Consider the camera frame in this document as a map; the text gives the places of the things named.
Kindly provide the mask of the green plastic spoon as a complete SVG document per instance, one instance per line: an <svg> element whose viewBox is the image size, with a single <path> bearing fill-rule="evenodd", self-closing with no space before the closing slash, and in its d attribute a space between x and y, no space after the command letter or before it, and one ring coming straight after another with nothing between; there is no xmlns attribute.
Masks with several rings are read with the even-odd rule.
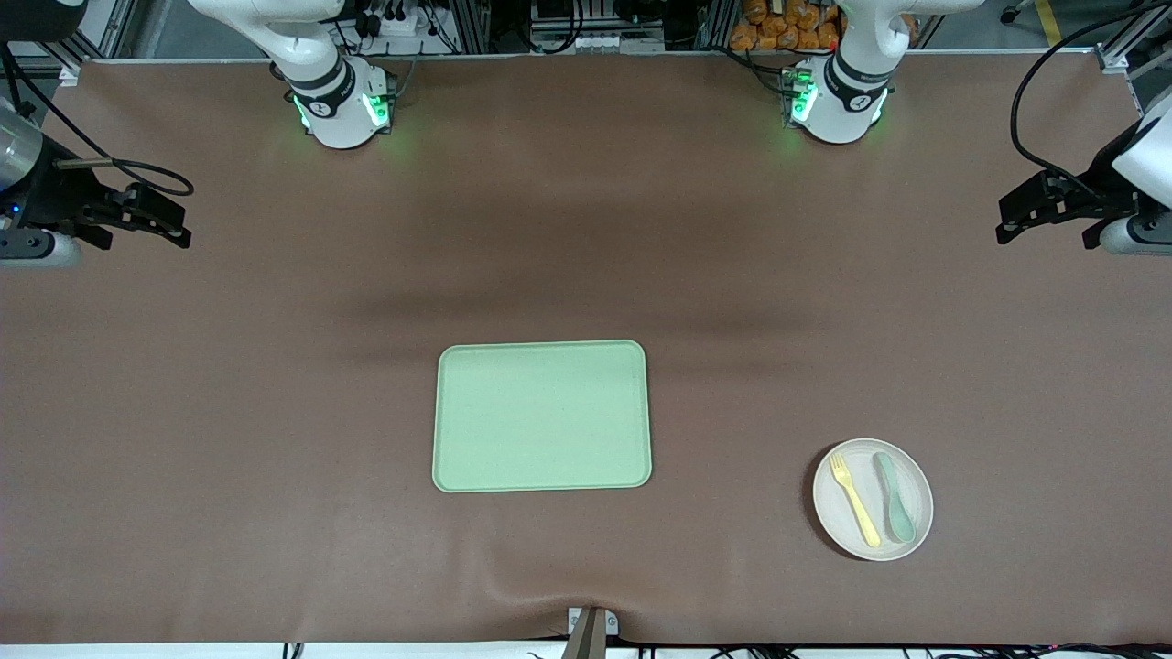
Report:
<svg viewBox="0 0 1172 659"><path fill-rule="evenodd" d="M886 518L891 534L897 542L909 544L917 538L917 526L902 502L897 466L887 453L874 454L875 468L883 475L886 491Z"/></svg>

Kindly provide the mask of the yellow plastic fork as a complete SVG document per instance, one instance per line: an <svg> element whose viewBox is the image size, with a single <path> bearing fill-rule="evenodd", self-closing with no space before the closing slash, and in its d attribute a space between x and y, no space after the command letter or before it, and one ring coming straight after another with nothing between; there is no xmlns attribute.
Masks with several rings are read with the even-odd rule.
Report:
<svg viewBox="0 0 1172 659"><path fill-rule="evenodd" d="M832 453L829 455L829 463L834 481L847 496L856 523L859 530L861 530L863 541L872 549L881 546L883 537L880 537L878 529L875 529L874 519L871 518L865 504L863 504L861 496L857 492L846 460L841 456L841 453Z"/></svg>

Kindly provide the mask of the round beige plate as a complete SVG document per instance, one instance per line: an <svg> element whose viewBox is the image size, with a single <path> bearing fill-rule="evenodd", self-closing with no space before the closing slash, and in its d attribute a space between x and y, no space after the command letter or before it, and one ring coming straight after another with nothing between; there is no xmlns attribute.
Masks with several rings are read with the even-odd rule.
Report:
<svg viewBox="0 0 1172 659"><path fill-rule="evenodd" d="M917 526L917 538L909 544L897 542L887 524L886 491L874 462L874 454L879 451L887 453L897 466L902 502ZM847 496L832 476L829 463L832 453L841 453L846 460L857 492L883 537L881 546L872 549L863 541ZM935 503L927 475L911 454L883 439L846 439L832 446L815 468L809 495L829 538L863 561L891 562L909 556L925 542L934 521Z"/></svg>

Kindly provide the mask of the white power strip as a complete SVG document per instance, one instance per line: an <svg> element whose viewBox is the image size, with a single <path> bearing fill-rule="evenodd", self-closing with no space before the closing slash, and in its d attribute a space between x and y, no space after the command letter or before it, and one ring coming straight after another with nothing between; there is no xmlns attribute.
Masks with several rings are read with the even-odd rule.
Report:
<svg viewBox="0 0 1172 659"><path fill-rule="evenodd" d="M418 4L368 7L356 18L355 28L363 38L425 38L432 32Z"/></svg>

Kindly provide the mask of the pile of orange items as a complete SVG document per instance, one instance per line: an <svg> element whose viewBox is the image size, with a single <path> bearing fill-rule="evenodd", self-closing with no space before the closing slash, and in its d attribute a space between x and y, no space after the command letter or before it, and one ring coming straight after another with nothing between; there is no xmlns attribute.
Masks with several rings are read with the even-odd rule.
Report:
<svg viewBox="0 0 1172 659"><path fill-rule="evenodd" d="M917 14L935 0L738 0L740 16L713 49L899 56L917 38Z"/></svg>

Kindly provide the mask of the light green rectangular tray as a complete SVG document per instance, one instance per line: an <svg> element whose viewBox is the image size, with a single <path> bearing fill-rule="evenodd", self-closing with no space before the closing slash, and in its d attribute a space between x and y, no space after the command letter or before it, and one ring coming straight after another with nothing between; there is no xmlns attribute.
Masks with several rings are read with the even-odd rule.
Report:
<svg viewBox="0 0 1172 659"><path fill-rule="evenodd" d="M466 344L440 355L431 476L441 492L609 491L652 473L639 342Z"/></svg>

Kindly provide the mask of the brown table mat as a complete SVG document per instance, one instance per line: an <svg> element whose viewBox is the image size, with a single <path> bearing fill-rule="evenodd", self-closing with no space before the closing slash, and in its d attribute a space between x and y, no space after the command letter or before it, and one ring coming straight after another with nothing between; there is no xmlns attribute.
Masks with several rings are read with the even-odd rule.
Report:
<svg viewBox="0 0 1172 659"><path fill-rule="evenodd" d="M55 101L172 167L188 250L0 269L0 643L1172 645L1172 258L997 245L1030 54L913 54L825 147L723 56L422 61L306 136L264 63L95 63ZM440 492L440 355L633 340L653 473ZM883 439L909 556L825 534Z"/></svg>

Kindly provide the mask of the metal table clamp bracket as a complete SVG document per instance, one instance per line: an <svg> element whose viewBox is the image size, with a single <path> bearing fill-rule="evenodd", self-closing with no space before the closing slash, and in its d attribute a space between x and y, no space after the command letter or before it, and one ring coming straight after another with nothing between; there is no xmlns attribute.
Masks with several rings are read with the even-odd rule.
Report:
<svg viewBox="0 0 1172 659"><path fill-rule="evenodd" d="M606 659L608 639L618 637L618 616L607 609L570 609L568 643L561 659Z"/></svg>

